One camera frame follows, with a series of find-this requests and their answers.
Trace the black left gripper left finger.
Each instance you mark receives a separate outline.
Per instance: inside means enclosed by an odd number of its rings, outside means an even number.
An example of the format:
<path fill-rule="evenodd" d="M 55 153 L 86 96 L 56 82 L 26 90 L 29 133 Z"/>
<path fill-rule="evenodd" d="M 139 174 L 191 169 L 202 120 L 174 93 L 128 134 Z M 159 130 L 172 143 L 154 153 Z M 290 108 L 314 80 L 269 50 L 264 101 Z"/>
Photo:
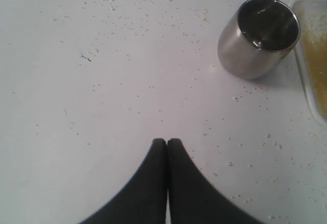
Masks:
<path fill-rule="evenodd" d="M 82 223 L 165 223 L 168 197 L 167 144 L 161 138 L 150 149 L 121 191 Z"/>

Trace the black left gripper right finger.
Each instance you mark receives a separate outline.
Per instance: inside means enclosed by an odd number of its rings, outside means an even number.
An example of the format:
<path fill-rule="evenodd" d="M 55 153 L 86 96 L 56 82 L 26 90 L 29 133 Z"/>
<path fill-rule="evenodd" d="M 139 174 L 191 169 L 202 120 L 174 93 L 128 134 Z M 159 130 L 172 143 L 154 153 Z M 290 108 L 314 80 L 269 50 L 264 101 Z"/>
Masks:
<path fill-rule="evenodd" d="M 202 175 L 180 139 L 167 143 L 171 223 L 258 223 Z"/>

